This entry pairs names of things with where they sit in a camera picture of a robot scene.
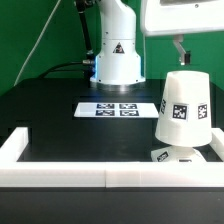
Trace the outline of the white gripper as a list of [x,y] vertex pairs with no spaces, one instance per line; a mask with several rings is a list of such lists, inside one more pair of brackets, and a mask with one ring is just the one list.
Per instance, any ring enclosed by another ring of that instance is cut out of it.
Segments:
[[175,35],[180,64],[189,65],[182,34],[224,30],[224,0],[141,0],[140,27],[146,36]]

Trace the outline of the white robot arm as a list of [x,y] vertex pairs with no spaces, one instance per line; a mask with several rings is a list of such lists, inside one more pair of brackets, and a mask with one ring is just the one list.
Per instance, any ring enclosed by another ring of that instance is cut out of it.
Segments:
[[101,51],[90,83],[107,91],[142,86],[146,78],[137,54],[136,29],[144,36],[171,36],[180,63],[190,62],[183,36],[224,30],[224,0],[140,0],[140,13],[121,0],[96,0],[101,16]]

